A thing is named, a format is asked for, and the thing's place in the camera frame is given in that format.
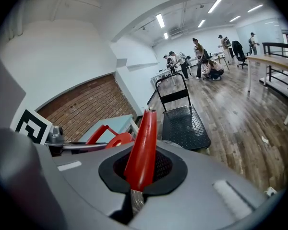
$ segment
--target black diamond plate platform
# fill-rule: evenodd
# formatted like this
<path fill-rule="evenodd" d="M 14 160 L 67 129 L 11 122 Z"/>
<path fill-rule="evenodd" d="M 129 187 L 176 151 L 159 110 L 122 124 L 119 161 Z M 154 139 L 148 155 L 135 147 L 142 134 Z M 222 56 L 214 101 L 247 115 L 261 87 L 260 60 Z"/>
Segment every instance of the black diamond plate platform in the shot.
<path fill-rule="evenodd" d="M 169 140 L 187 150 L 208 148 L 211 141 L 193 105 L 164 112 L 162 140 Z"/>

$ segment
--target brick wall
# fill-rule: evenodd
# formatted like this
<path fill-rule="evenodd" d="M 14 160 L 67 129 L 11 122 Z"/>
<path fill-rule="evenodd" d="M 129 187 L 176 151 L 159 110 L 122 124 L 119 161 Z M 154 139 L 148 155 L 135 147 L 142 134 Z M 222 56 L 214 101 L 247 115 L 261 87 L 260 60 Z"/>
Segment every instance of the brick wall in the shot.
<path fill-rule="evenodd" d="M 98 120 L 136 113 L 113 75 L 92 80 L 54 99 L 38 113 L 63 128 L 64 138 L 78 141 Z"/>

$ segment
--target wooden table top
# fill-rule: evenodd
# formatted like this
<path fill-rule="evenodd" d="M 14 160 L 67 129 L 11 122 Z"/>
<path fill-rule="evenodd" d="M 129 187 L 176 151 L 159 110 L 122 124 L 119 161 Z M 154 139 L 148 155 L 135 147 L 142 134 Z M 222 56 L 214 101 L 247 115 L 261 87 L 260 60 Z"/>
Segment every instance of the wooden table top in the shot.
<path fill-rule="evenodd" d="M 288 58 L 275 55 L 258 55 L 258 56 L 247 56 L 249 60 L 256 60 L 258 62 L 273 65 L 288 71 Z"/>

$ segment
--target fluorescent light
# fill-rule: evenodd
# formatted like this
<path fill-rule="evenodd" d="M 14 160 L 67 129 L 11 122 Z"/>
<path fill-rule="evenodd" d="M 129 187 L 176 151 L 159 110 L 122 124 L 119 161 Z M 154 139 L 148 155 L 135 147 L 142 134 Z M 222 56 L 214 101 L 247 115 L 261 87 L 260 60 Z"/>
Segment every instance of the fluorescent light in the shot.
<path fill-rule="evenodd" d="M 216 6 L 221 2 L 222 0 L 216 0 L 214 5 L 212 5 L 211 9 L 208 11 L 208 13 L 212 13 L 212 11 L 216 8 Z"/>
<path fill-rule="evenodd" d="M 258 9 L 258 8 L 260 8 L 260 7 L 262 7 L 262 6 L 263 6 L 263 4 L 260 4 L 260 5 L 258 5 L 257 7 L 252 8 L 251 10 L 249 10 L 248 13 L 249 13 L 249 12 L 252 12 L 253 10 Z"/>
<path fill-rule="evenodd" d="M 238 19 L 239 17 L 241 17 L 241 16 L 239 15 L 239 16 L 237 16 L 237 17 L 235 17 L 235 18 L 231 19 L 229 22 L 232 22 L 232 21 L 234 21 L 234 20 Z"/>
<path fill-rule="evenodd" d="M 205 22 L 205 20 L 202 20 L 202 21 L 200 22 L 200 24 L 198 25 L 198 27 L 201 27 L 204 22 Z"/>
<path fill-rule="evenodd" d="M 162 15 L 161 14 L 157 14 L 156 17 L 157 17 L 157 20 L 158 20 L 161 28 L 165 27 L 163 19 L 162 19 Z"/>

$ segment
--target black railing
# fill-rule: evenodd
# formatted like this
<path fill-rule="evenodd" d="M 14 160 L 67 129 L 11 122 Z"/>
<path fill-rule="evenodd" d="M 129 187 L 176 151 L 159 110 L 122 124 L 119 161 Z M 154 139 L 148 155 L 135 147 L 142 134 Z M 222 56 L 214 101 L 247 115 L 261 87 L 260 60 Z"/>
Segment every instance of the black railing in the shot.
<path fill-rule="evenodd" d="M 281 56 L 281 57 L 284 57 L 284 58 L 288 58 L 287 55 L 284 55 L 284 53 L 287 53 L 288 51 L 286 49 L 288 49 L 288 44 L 281 44 L 281 43 L 263 43 L 263 46 L 264 46 L 264 53 L 265 54 L 269 54 L 269 55 L 275 55 L 275 56 Z M 279 47 L 281 48 L 281 50 L 279 51 L 271 51 L 271 48 L 270 47 Z M 276 69 L 273 69 L 271 66 L 269 66 L 269 82 L 271 82 L 271 79 L 274 78 L 274 79 L 277 79 L 278 81 L 284 83 L 285 85 L 288 86 L 288 83 L 273 76 L 272 75 L 272 72 L 279 72 L 285 76 L 288 77 L 288 74 L 284 73 L 283 70 L 276 70 Z"/>

